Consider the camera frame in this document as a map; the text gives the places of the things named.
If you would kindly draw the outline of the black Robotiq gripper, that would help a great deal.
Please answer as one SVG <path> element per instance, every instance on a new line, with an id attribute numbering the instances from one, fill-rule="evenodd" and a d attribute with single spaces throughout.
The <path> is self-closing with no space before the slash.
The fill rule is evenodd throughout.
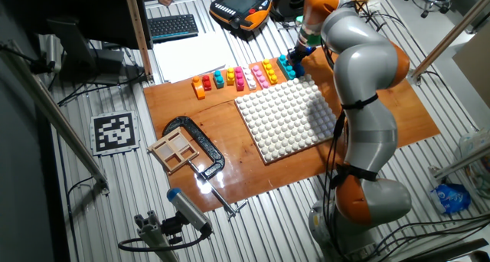
<path id="1" fill-rule="evenodd" d="M 287 56 L 289 64 L 294 66 L 296 61 L 298 61 L 298 65 L 304 67 L 304 58 L 311 55 L 315 49 L 316 47 L 297 44 L 294 48 L 289 50 L 289 55 Z"/>

